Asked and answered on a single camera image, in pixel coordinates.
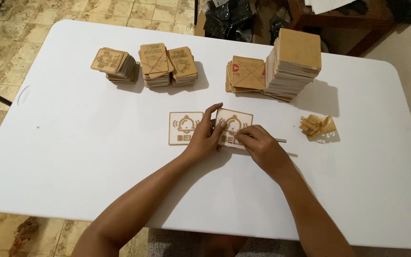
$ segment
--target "white folding table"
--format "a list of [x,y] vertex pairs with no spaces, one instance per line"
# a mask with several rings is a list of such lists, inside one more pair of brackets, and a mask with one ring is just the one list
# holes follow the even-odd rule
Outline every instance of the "white folding table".
[[[193,87],[114,85],[90,69],[99,48],[188,46]],[[411,248],[411,116],[395,68],[322,54],[323,69],[294,102],[225,92],[233,55],[271,46],[63,20],[56,23],[0,128],[0,212],[93,220],[123,192],[179,155],[169,112],[214,103],[254,115],[290,154],[353,245]],[[300,117],[332,115],[338,131],[309,141]],[[280,187],[245,152],[224,149],[191,170],[149,227],[297,240]]]

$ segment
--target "hand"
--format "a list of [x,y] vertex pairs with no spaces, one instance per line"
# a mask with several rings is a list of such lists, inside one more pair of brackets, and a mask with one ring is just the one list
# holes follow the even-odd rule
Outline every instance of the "hand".
[[211,117],[212,113],[222,106],[223,103],[217,103],[205,111],[201,122],[196,126],[188,147],[182,153],[183,156],[197,162],[209,157],[214,152],[220,151],[221,145],[218,145],[218,140],[225,130],[226,122],[223,121],[214,128],[215,119],[211,120]]
[[278,177],[281,168],[293,166],[288,154],[277,140],[260,125],[241,129],[235,138],[243,143],[253,161],[274,179]]

